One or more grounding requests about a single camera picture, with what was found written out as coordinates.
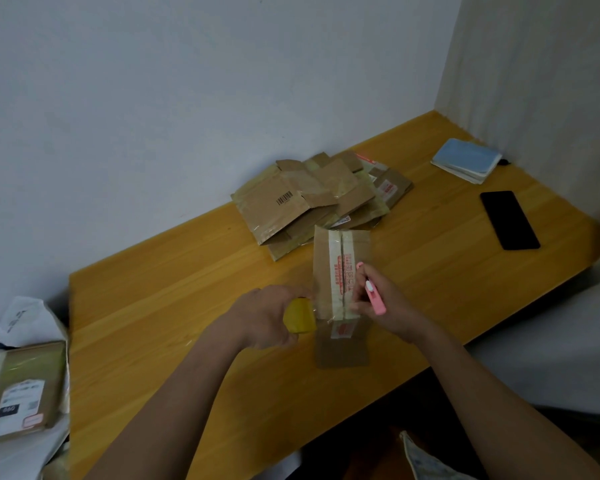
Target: book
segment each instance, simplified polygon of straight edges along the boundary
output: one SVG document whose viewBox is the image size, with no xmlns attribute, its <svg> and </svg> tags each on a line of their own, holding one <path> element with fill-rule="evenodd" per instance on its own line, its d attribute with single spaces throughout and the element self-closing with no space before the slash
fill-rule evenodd
<svg viewBox="0 0 600 480">
<path fill-rule="evenodd" d="M 502 153 L 497 150 L 449 138 L 438 150 L 431 163 L 472 184 L 481 184 L 501 158 Z"/>
</svg>

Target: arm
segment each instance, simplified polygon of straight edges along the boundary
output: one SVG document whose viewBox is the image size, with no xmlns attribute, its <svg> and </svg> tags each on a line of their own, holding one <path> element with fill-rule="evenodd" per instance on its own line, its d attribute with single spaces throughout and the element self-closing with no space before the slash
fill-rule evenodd
<svg viewBox="0 0 600 480">
<path fill-rule="evenodd" d="M 245 347 L 289 346 L 297 336 L 282 316 L 304 289 L 268 286 L 238 298 L 200 334 L 181 364 L 136 414 L 85 480 L 184 479 L 211 406 L 233 359 Z"/>
<path fill-rule="evenodd" d="M 376 316 L 364 301 L 366 276 L 384 300 L 384 315 Z M 373 266 L 358 270 L 352 308 L 420 349 L 490 478 L 600 479 L 600 466 L 592 457 L 412 307 Z"/>
</svg>

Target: patterned cloth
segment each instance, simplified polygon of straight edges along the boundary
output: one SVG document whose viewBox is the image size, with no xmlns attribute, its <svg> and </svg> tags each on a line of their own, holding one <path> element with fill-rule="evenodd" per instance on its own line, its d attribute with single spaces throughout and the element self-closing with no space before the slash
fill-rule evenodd
<svg viewBox="0 0 600 480">
<path fill-rule="evenodd" d="M 411 441 L 406 431 L 400 433 L 400 439 L 404 446 L 404 453 L 411 465 L 413 477 L 416 480 L 475 480 L 475 478 L 458 473 L 449 468 L 439 459 L 431 456 Z"/>
</svg>

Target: black phone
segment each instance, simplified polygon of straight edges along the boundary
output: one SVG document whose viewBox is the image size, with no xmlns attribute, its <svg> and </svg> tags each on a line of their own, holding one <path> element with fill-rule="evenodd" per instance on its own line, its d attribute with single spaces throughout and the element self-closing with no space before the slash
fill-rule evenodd
<svg viewBox="0 0 600 480">
<path fill-rule="evenodd" d="M 483 192 L 480 200 L 504 250 L 540 248 L 536 233 L 512 191 Z"/>
</svg>

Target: person's left hand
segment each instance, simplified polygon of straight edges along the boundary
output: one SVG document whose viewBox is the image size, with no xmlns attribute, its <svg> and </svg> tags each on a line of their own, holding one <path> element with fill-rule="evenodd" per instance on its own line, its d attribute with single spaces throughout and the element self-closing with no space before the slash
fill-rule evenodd
<svg viewBox="0 0 600 480">
<path fill-rule="evenodd" d="M 244 347 L 291 346 L 298 337 L 287 330 L 282 317 L 291 300 L 300 297 L 311 297 L 311 291 L 283 285 L 256 288 L 238 298 L 219 321 L 240 335 Z"/>
</svg>

